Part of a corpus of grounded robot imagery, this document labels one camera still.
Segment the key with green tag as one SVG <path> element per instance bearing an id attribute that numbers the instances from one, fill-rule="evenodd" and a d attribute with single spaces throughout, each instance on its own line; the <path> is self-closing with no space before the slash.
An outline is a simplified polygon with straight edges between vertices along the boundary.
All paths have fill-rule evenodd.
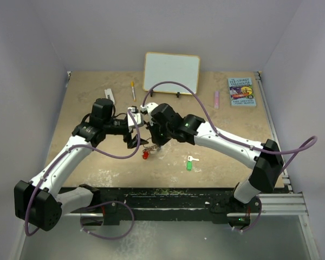
<path id="1" fill-rule="evenodd" d="M 187 157 L 187 163 L 186 163 L 186 170 L 191 171 L 192 170 L 192 164 L 194 161 L 199 161 L 198 158 L 194 158 L 193 156 L 189 155 Z"/>

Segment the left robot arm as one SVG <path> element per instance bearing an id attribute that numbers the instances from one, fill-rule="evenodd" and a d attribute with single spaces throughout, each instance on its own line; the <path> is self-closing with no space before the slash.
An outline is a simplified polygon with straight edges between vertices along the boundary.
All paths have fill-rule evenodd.
<path id="1" fill-rule="evenodd" d="M 114 103 L 99 98 L 74 128 L 71 137 L 59 154 L 29 182 L 19 181 L 14 187 L 16 217 L 24 220 L 27 236 L 34 232 L 29 225 L 44 231 L 51 230 L 59 219 L 72 211 L 84 208 L 95 212 L 101 205 L 101 192 L 83 184 L 66 193 L 60 189 L 80 162 L 93 151 L 100 152 L 98 145 L 108 135 L 121 135 L 129 149 L 137 152 L 145 141 L 140 134 L 132 136 L 144 125 L 144 116 L 133 106 L 129 107 L 124 119 L 115 116 Z"/>

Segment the keyring with tagged keys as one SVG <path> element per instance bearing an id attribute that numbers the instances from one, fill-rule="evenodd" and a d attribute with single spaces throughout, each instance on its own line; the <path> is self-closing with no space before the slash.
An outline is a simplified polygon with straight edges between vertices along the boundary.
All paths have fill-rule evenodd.
<path id="1" fill-rule="evenodd" d="M 144 146 L 144 149 L 142 150 L 142 158 L 144 160 L 147 160 L 151 154 L 154 154 L 160 150 L 161 150 L 161 146 L 159 145 Z"/>

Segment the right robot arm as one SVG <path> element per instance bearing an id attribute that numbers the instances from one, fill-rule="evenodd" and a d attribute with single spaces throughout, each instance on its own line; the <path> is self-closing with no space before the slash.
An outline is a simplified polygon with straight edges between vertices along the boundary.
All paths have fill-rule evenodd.
<path id="1" fill-rule="evenodd" d="M 244 211 L 250 200 L 259 193 L 272 193 L 283 168 L 283 159 L 278 144 L 268 139 L 265 143 L 251 141 L 219 128 L 213 129 L 210 122 L 188 114 L 181 117 L 166 104 L 149 103 L 144 107 L 149 122 L 152 142 L 163 146 L 171 139 L 210 148 L 236 159 L 252 173 L 241 181 L 230 198 L 230 206 L 236 212 Z"/>

